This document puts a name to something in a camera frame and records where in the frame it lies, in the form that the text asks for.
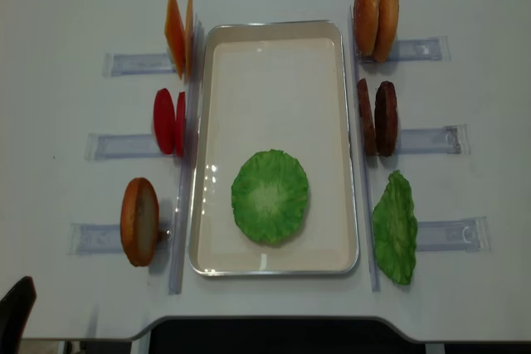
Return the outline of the sesame bun top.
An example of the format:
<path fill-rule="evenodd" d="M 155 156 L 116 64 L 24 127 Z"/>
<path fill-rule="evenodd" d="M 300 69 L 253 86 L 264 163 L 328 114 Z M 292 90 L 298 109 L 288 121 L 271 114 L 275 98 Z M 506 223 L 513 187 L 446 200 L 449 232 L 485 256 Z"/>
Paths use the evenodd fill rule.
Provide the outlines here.
<path fill-rule="evenodd" d="M 378 33 L 379 0 L 354 0 L 353 29 L 358 52 L 362 56 L 373 53 Z"/>

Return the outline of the dark brown meat patty outer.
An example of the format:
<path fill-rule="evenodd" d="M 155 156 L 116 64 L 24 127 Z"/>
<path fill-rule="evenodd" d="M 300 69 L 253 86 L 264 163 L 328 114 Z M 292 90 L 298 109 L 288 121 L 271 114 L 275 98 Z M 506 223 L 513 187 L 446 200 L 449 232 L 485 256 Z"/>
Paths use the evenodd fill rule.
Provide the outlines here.
<path fill-rule="evenodd" d="M 378 88 L 374 123 L 378 154 L 392 156 L 397 142 L 398 117 L 397 97 L 391 81 L 383 81 Z"/>

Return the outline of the clear acrylic left rack rail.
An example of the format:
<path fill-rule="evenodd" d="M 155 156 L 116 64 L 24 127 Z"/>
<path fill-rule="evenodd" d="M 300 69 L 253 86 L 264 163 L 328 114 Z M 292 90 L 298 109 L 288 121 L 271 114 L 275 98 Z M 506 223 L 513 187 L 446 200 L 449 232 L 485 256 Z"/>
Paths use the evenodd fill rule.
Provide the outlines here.
<path fill-rule="evenodd" d="M 177 295 L 182 292 L 183 269 L 187 259 L 188 224 L 192 216 L 197 170 L 197 143 L 201 125 L 205 46 L 204 28 L 198 17 L 195 19 L 194 28 L 193 67 L 187 93 L 185 143 L 181 159 L 177 207 L 173 221 L 173 242 L 168 280 L 169 295 Z"/>

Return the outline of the clear acrylic rack rail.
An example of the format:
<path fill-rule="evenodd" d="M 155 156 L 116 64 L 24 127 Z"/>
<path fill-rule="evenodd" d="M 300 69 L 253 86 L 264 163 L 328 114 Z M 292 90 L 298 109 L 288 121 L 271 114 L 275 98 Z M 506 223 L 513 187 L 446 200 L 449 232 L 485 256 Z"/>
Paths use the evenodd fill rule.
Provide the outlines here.
<path fill-rule="evenodd" d="M 193 67 L 187 93 L 185 143 L 181 159 L 177 207 L 173 221 L 173 242 L 168 280 L 169 295 L 177 295 L 182 292 L 183 269 L 187 259 L 188 224 L 192 216 L 197 170 L 197 143 L 201 125 L 205 46 L 204 28 L 198 17 L 195 19 L 194 28 Z"/>
<path fill-rule="evenodd" d="M 373 240 L 373 223 L 372 223 L 372 202 L 371 202 L 371 193 L 370 193 L 370 181 L 368 179 L 368 164 L 364 152 L 364 135 L 363 135 L 363 120 L 359 111 L 359 99 L 357 91 L 358 83 L 358 53 L 357 47 L 354 39 L 354 28 L 353 28 L 353 4 L 349 6 L 348 12 L 348 34 L 349 34 L 349 51 L 350 51 L 350 64 L 351 64 L 351 75 L 353 82 L 353 102 L 354 109 L 356 114 L 356 119 L 358 122 L 358 157 L 361 167 L 360 179 L 362 186 L 362 198 L 363 198 L 363 211 L 364 211 L 364 222 L 365 222 L 365 231 L 367 237 L 367 247 L 368 247 L 368 267 L 370 275 L 370 284 L 371 290 L 373 293 L 380 291 L 380 278 L 378 265 L 375 258 L 374 252 L 374 240 Z"/>

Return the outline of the brown meat patty inner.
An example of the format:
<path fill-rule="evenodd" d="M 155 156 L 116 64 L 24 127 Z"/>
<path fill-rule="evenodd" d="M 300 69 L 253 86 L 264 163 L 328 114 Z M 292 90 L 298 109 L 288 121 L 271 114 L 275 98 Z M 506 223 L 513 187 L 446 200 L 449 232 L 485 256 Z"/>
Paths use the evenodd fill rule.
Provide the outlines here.
<path fill-rule="evenodd" d="M 377 155 L 377 145 L 375 128 L 373 123 L 373 113 L 368 95 L 368 85 L 365 79 L 357 83 L 358 108 L 363 126 L 363 146 L 365 155 L 368 157 Z"/>

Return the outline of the green lettuce leaf standing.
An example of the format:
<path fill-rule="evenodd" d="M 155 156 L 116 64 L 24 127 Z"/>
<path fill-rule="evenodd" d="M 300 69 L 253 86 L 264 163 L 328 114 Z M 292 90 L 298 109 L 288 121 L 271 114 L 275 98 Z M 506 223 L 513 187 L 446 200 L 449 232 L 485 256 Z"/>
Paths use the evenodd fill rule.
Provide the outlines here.
<path fill-rule="evenodd" d="M 396 170 L 373 209 L 375 259 L 379 269 L 395 284 L 409 285 L 416 267 L 418 221 L 412 188 Z"/>

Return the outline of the orange cheese slice inner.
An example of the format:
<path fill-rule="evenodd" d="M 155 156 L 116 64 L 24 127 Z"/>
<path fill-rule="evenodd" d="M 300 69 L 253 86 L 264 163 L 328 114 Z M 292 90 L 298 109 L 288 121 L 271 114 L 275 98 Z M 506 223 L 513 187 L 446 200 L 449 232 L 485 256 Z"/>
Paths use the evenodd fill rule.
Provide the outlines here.
<path fill-rule="evenodd" d="M 186 77 L 190 79 L 192 74 L 192 44 L 194 36 L 194 14 L 192 0 L 188 0 L 186 26 L 185 26 L 185 66 Z"/>

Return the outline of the red tomato slice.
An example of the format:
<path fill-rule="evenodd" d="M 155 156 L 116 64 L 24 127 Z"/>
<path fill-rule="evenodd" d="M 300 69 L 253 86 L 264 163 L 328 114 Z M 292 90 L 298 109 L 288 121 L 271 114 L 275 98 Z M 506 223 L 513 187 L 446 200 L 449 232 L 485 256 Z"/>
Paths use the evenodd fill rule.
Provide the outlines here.
<path fill-rule="evenodd" d="M 184 139 L 186 132 L 186 93 L 180 92 L 178 95 L 178 102 L 176 107 L 175 120 L 175 151 L 179 158 L 183 156 Z"/>
<path fill-rule="evenodd" d="M 153 131 L 159 149 L 163 154 L 171 155 L 175 147 L 175 110 L 169 91 L 159 90 L 153 105 Z"/>

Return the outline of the clear acrylic right rack rail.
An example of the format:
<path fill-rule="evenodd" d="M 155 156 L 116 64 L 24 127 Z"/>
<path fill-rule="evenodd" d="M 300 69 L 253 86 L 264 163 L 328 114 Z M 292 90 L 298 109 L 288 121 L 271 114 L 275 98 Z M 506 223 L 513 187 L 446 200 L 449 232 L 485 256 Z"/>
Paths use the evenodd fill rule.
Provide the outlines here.
<path fill-rule="evenodd" d="M 373 240 L 373 223 L 372 223 L 372 202 L 371 202 L 371 193 L 370 193 L 370 181 L 368 179 L 368 164 L 364 152 L 364 135 L 363 135 L 363 120 L 359 111 L 359 99 L 357 91 L 358 83 L 358 53 L 357 47 L 354 39 L 354 28 L 353 28 L 353 4 L 349 6 L 348 12 L 348 34 L 349 34 L 349 51 L 350 51 L 350 64 L 351 64 L 351 75 L 353 82 L 353 102 L 354 109 L 356 114 L 356 119 L 358 122 L 358 157 L 361 167 L 360 179 L 362 186 L 362 198 L 363 198 L 363 211 L 364 211 L 364 222 L 365 222 L 365 231 L 367 237 L 367 247 L 368 247 L 368 267 L 370 275 L 370 284 L 371 290 L 373 293 L 380 291 L 380 278 L 378 265 L 375 258 L 374 252 L 374 240 Z"/>

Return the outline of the green lettuce leaf on tray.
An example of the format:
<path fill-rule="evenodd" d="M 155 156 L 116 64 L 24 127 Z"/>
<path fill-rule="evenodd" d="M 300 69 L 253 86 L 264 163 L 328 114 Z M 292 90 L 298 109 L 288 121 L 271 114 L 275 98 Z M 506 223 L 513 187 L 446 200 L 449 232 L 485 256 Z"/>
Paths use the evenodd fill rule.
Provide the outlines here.
<path fill-rule="evenodd" d="M 299 160 L 271 149 L 252 155 L 231 185 L 231 207 L 241 232 L 257 244 L 278 246 L 304 224 L 309 181 Z"/>

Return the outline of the bread bun slice front left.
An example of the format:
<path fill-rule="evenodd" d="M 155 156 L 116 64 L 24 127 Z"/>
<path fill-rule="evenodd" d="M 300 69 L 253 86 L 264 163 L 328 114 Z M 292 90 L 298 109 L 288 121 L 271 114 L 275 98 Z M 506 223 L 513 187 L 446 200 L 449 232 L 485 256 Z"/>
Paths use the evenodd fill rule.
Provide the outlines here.
<path fill-rule="evenodd" d="M 120 213 L 121 245 L 135 267 L 148 266 L 158 242 L 159 205 L 151 182 L 132 179 L 124 192 Z"/>

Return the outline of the orange cheese slice outer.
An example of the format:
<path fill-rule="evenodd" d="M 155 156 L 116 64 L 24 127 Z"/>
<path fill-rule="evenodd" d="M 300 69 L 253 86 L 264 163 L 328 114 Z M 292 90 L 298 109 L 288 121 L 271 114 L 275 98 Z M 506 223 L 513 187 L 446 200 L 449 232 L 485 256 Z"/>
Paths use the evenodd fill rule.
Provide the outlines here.
<path fill-rule="evenodd" d="M 168 0 L 164 34 L 178 77 L 182 79 L 186 60 L 185 31 L 177 0 Z"/>

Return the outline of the bun slice back right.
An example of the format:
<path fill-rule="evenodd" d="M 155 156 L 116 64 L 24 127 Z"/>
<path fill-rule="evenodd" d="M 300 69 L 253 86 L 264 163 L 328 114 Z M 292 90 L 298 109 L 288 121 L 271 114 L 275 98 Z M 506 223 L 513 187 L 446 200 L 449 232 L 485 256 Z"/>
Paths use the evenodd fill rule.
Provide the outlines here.
<path fill-rule="evenodd" d="M 373 59 L 384 62 L 392 50 L 399 18 L 399 0 L 379 0 L 378 33 Z"/>

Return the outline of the white rectangular tray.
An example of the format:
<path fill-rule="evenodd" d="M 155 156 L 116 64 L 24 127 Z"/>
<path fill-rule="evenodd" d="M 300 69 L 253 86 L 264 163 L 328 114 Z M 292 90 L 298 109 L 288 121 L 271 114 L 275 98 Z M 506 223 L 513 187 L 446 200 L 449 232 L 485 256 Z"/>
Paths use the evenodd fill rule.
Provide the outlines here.
<path fill-rule="evenodd" d="M 260 151 L 297 158 L 304 224 L 278 246 L 234 221 L 231 185 Z M 188 258 L 205 277 L 344 274 L 358 261 L 343 38 L 326 20 L 219 26 L 204 46 Z"/>

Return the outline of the orange cheese slice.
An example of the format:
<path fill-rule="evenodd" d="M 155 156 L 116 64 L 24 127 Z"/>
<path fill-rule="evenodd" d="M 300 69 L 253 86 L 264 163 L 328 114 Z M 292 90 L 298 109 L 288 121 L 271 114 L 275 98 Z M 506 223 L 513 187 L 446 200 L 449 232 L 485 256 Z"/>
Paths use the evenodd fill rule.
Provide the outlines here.
<path fill-rule="evenodd" d="M 182 79 L 186 60 L 185 31 L 177 0 L 168 0 L 164 34 L 178 77 Z"/>
<path fill-rule="evenodd" d="M 190 79 L 192 74 L 192 44 L 194 36 L 194 14 L 192 0 L 188 0 L 186 26 L 185 26 L 185 66 L 186 77 Z"/>

